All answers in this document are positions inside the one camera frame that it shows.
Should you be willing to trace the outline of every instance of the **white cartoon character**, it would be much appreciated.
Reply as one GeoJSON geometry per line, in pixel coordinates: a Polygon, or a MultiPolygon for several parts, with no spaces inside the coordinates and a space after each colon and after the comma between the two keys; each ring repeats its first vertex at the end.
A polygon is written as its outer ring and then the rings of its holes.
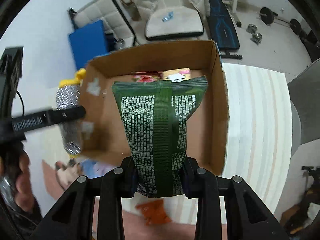
{"type": "Polygon", "coordinates": [[[180,73],[175,73],[172,75],[168,75],[168,78],[171,80],[171,82],[181,82],[186,78],[186,76],[180,73]]]}

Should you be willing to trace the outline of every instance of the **orange package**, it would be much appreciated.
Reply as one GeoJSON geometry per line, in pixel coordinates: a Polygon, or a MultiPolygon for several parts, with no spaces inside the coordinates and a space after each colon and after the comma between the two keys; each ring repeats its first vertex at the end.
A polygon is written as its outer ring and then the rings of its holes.
{"type": "Polygon", "coordinates": [[[136,205],[140,209],[144,218],[147,220],[146,225],[165,224],[171,222],[163,207],[163,199],[136,205]]]}

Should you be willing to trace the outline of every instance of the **weight plate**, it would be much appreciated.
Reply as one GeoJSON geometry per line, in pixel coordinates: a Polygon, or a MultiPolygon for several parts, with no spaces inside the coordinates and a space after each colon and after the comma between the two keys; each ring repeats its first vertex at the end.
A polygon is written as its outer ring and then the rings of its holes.
{"type": "Polygon", "coordinates": [[[260,18],[266,25],[269,25],[269,24],[273,23],[273,21],[275,20],[274,14],[267,7],[263,7],[260,10],[260,18]]]}
{"type": "Polygon", "coordinates": [[[295,34],[297,35],[300,34],[302,30],[300,22],[298,22],[296,19],[291,19],[289,25],[295,34]]]}

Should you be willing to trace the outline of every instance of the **blue cloth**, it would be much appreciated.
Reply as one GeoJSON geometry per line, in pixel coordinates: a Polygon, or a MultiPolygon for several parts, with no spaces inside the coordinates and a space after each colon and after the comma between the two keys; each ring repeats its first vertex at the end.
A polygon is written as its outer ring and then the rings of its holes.
{"type": "Polygon", "coordinates": [[[69,41],[77,70],[85,67],[94,57],[108,53],[102,20],[75,30],[69,34],[69,41]]]}

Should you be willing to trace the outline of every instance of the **weight bench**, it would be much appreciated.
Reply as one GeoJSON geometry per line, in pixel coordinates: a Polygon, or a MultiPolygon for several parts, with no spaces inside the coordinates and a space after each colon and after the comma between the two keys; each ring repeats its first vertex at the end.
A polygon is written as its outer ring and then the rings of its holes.
{"type": "Polygon", "coordinates": [[[231,55],[240,48],[236,29],[230,14],[222,0],[209,0],[210,16],[208,17],[212,39],[217,43],[221,58],[242,59],[241,55],[231,55]]]}

